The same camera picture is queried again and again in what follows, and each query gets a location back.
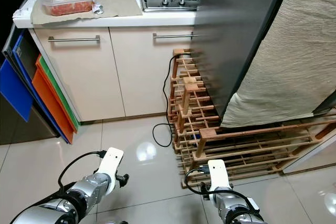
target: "stainless steel handle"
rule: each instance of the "stainless steel handle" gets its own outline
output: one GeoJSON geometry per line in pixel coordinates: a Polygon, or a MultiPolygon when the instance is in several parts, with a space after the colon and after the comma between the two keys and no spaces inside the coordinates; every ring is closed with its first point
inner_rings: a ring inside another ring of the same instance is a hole
{"type": "Polygon", "coordinates": [[[100,42],[100,36],[96,35],[95,38],[82,38],[82,39],[54,39],[53,36],[48,37],[48,42],[69,42],[69,41],[97,41],[100,42]]]}
{"type": "Polygon", "coordinates": [[[163,38],[188,38],[188,37],[197,37],[196,34],[186,34],[186,35],[157,35],[156,33],[153,33],[153,39],[163,39],[163,38]]]}

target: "electrical cable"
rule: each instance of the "electrical cable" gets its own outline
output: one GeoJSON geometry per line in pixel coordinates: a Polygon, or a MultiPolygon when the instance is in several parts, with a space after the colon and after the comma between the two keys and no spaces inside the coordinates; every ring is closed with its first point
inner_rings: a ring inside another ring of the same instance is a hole
{"type": "Polygon", "coordinates": [[[168,77],[169,77],[170,67],[171,67],[172,60],[175,59],[175,58],[177,58],[177,57],[180,57],[180,56],[182,56],[182,55],[191,55],[191,54],[188,54],[188,53],[177,54],[177,55],[174,55],[174,56],[170,59],[170,61],[169,61],[169,67],[168,67],[168,73],[167,73],[167,76],[166,76],[166,78],[164,79],[164,83],[163,83],[162,91],[163,91],[164,97],[166,98],[166,120],[167,120],[167,123],[158,123],[157,125],[155,125],[155,126],[153,127],[153,130],[152,130],[152,135],[153,135],[153,138],[154,138],[155,143],[158,144],[158,145],[161,146],[161,147],[168,147],[168,146],[170,146],[170,144],[171,144],[172,141],[173,141],[173,131],[172,131],[172,127],[171,127],[172,124],[169,123],[169,119],[168,119],[168,97],[167,97],[167,95],[166,95],[166,92],[164,91],[164,88],[166,87],[166,82],[167,82],[167,79],[168,79],[168,77]],[[159,126],[159,125],[168,125],[168,126],[169,126],[169,130],[170,130],[170,141],[169,141],[168,145],[160,144],[160,143],[156,140],[156,138],[155,138],[155,136],[154,136],[154,129],[155,129],[157,126],[159,126]]]}
{"type": "Polygon", "coordinates": [[[88,153],[85,153],[83,155],[80,155],[79,157],[75,158],[70,164],[68,164],[64,170],[61,172],[61,174],[59,175],[58,177],[58,185],[59,185],[59,191],[61,193],[64,193],[64,185],[62,184],[61,180],[63,178],[63,175],[64,173],[70,168],[71,165],[73,165],[76,161],[80,160],[81,158],[85,157],[85,156],[89,156],[89,155],[92,155],[92,154],[98,154],[100,158],[104,158],[105,154],[106,154],[106,151],[96,151],[96,152],[88,152],[88,153]]]}
{"type": "Polygon", "coordinates": [[[241,193],[239,193],[239,192],[237,192],[237,191],[233,191],[233,190],[215,190],[215,191],[204,191],[204,192],[203,192],[203,191],[196,191],[196,190],[194,190],[193,188],[191,188],[191,186],[188,185],[188,181],[187,181],[187,179],[188,179],[188,175],[189,175],[190,173],[192,173],[192,172],[195,172],[195,171],[202,172],[203,170],[202,170],[201,168],[191,169],[189,172],[187,172],[187,173],[185,174],[185,177],[184,177],[184,183],[185,183],[185,185],[187,186],[187,188],[188,188],[190,191],[192,191],[192,192],[195,193],[195,194],[199,194],[199,195],[210,195],[210,194],[234,194],[234,195],[236,195],[236,196],[239,196],[240,198],[242,198],[242,199],[246,202],[247,206],[251,209],[251,211],[252,211],[253,214],[256,214],[256,215],[260,216],[260,215],[259,215],[259,211],[256,210],[256,209],[252,206],[252,204],[250,203],[250,201],[248,200],[248,198],[247,198],[245,195],[243,195],[243,194],[241,194],[241,193]]]}

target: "kitchen cabinet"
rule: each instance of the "kitchen cabinet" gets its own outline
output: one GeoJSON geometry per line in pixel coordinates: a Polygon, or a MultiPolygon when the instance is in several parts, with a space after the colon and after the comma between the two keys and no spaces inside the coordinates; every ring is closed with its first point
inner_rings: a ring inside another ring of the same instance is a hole
{"type": "Polygon", "coordinates": [[[162,87],[173,49],[190,48],[190,37],[154,39],[153,33],[190,35],[192,30],[192,26],[110,28],[126,116],[166,111],[162,87]]]}
{"type": "Polygon", "coordinates": [[[35,33],[80,121],[125,116],[108,27],[35,33]]]}

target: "kitchen counter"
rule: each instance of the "kitchen counter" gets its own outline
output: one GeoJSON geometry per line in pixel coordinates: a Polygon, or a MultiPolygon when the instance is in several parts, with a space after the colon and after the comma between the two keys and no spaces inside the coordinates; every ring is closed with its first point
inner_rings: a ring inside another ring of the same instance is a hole
{"type": "MultiPolygon", "coordinates": [[[[188,26],[194,25],[196,12],[156,12],[139,16],[76,19],[45,25],[33,25],[30,14],[36,0],[27,0],[13,15],[18,28],[60,28],[60,27],[134,27],[134,26],[188,26]]],[[[141,1],[136,0],[141,8],[141,1]]]]}

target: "beige cloth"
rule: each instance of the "beige cloth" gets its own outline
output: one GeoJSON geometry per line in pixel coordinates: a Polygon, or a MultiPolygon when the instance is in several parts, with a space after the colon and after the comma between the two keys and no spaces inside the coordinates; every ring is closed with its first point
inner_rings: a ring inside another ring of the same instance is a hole
{"type": "Polygon", "coordinates": [[[51,16],[45,14],[41,8],[39,0],[34,4],[32,14],[30,16],[31,22],[36,25],[61,22],[67,20],[74,20],[77,18],[106,18],[115,16],[135,16],[142,15],[142,11],[136,0],[96,0],[103,6],[103,14],[94,14],[92,11],[83,13],[73,13],[61,16],[51,16]]]}
{"type": "Polygon", "coordinates": [[[336,0],[283,0],[223,127],[312,116],[336,89],[336,0]]]}

